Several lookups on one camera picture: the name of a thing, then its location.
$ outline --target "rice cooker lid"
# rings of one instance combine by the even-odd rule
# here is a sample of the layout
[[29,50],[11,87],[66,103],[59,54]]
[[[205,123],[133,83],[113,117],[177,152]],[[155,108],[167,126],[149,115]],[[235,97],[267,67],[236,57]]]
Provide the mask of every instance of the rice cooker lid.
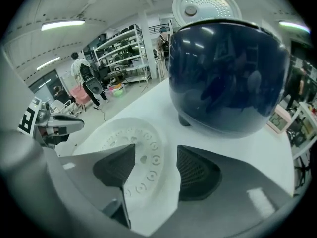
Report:
[[173,0],[172,10],[180,27],[205,19],[242,19],[234,0]]

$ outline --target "white shirt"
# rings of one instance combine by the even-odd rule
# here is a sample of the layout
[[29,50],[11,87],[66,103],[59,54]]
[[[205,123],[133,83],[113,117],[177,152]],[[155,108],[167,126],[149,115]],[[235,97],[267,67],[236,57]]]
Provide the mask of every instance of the white shirt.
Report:
[[84,80],[83,78],[81,77],[81,74],[80,74],[80,65],[81,64],[84,64],[86,66],[88,66],[89,68],[91,67],[90,66],[90,63],[88,63],[88,61],[84,58],[78,58],[76,60],[74,60],[73,64],[71,65],[70,67],[70,73],[72,76],[75,76],[77,75],[79,77],[79,80],[80,80],[80,84],[84,83]]

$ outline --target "ceiling light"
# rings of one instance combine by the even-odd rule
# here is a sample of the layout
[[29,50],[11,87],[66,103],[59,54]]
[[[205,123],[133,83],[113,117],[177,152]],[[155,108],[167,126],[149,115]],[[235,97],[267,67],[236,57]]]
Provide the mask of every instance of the ceiling light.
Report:
[[211,34],[214,34],[214,31],[209,29],[209,28],[207,28],[207,27],[202,27],[202,29],[207,31],[207,32],[209,32],[209,33],[211,33]]
[[200,48],[204,48],[204,46],[203,45],[200,45],[200,44],[198,44],[198,43],[195,43],[195,45],[197,46],[197,47],[200,47]]
[[302,26],[302,25],[299,25],[299,24],[286,22],[286,21],[280,21],[279,24],[281,26],[293,27],[293,28],[301,29],[301,30],[304,30],[304,31],[306,31],[308,33],[311,33],[310,29],[307,26]]
[[44,85],[45,85],[45,83],[43,83],[42,85],[40,85],[40,86],[39,86],[39,89],[40,89],[42,86],[44,86]]
[[62,27],[62,26],[78,26],[84,24],[84,20],[65,20],[65,21],[56,21],[56,22],[51,22],[51,23],[44,23],[42,25],[41,30],[49,30],[57,27]]
[[58,59],[60,59],[60,57],[54,58],[53,60],[50,60],[50,61],[46,62],[45,64],[41,65],[40,67],[37,67],[36,70],[39,70],[39,69],[43,68],[44,66],[46,66],[46,65],[48,65],[48,64],[50,64],[50,63],[52,63],[52,62],[54,62],[54,61],[56,61]]

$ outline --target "floor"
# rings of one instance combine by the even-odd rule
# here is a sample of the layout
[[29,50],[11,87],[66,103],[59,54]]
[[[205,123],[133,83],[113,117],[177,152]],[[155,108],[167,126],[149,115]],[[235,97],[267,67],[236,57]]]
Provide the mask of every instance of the floor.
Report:
[[89,106],[86,107],[87,111],[83,111],[78,116],[78,118],[85,122],[84,128],[70,134],[66,142],[62,142],[56,146],[55,150],[58,156],[72,155],[74,150],[79,147],[96,128],[103,124],[105,120],[114,117],[117,113],[158,84],[158,79],[150,79],[148,84],[145,81],[130,83],[130,85],[125,87],[126,93],[122,97],[112,97],[108,103],[101,101],[101,111],[95,110],[91,102]]

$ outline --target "white table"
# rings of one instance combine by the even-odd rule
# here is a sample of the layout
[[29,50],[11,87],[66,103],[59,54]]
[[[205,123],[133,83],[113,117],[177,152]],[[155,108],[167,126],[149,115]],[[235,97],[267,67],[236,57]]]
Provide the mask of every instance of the white table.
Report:
[[311,147],[312,145],[316,142],[317,140],[317,117],[313,115],[313,113],[309,110],[307,107],[307,104],[304,102],[300,102],[299,106],[297,108],[297,111],[295,114],[292,116],[291,123],[295,121],[295,119],[300,115],[300,112],[304,113],[304,116],[309,120],[311,123],[315,136],[312,138],[312,140],[306,140],[304,143],[299,148],[295,148],[295,151],[293,151],[293,159],[297,159],[298,157],[302,156],[305,154]]
[[161,214],[156,211],[156,214],[153,214],[156,209],[152,209],[149,210],[151,214],[146,219],[134,218],[134,224],[139,225],[140,228],[150,226],[152,223],[159,226],[160,223],[166,220],[167,215],[173,213],[175,208],[171,209],[171,207],[165,206],[167,199],[174,197],[173,200],[177,205],[180,177],[170,172],[171,169],[166,169],[165,166],[176,167],[178,145],[202,148],[245,161],[293,196],[294,165],[290,143],[285,132],[276,134],[266,125],[263,129],[248,137],[228,139],[216,133],[203,135],[195,131],[193,127],[183,127],[178,121],[178,112],[169,95],[168,79],[123,109],[111,120],[102,124],[74,154],[97,151],[98,149],[96,149],[93,142],[94,138],[100,137],[100,130],[113,120],[126,117],[137,117],[149,122],[160,134],[165,149],[164,174],[167,178],[162,189],[153,199],[152,205],[148,206],[148,208],[155,205],[159,206],[161,212],[165,213]]

